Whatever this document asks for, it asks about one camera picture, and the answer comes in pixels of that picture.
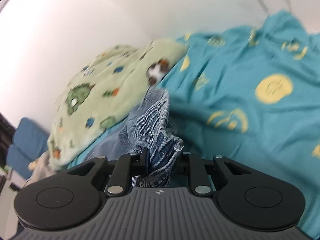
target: white wall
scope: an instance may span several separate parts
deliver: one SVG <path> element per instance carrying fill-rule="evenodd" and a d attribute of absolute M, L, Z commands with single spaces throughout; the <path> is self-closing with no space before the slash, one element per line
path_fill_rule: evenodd
<path fill-rule="evenodd" d="M 0 13 L 0 112 L 48 131 L 68 80 L 101 51 L 150 38 L 111 0 L 9 0 Z"/>
<path fill-rule="evenodd" d="M 154 37 L 186 32 L 223 31 L 250 24 L 261 26 L 268 14 L 257 0 L 113 0 Z M 285 0 L 264 0 L 270 13 L 287 8 Z M 291 0 L 293 12 L 311 31 L 320 31 L 319 0 Z"/>

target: yellow smiley face print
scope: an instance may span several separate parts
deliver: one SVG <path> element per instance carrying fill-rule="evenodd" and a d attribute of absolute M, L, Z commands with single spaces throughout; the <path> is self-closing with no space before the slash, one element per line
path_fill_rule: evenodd
<path fill-rule="evenodd" d="M 256 98 L 264 104 L 275 104 L 293 91 L 293 83 L 285 75 L 273 74 L 264 78 L 255 90 Z"/>

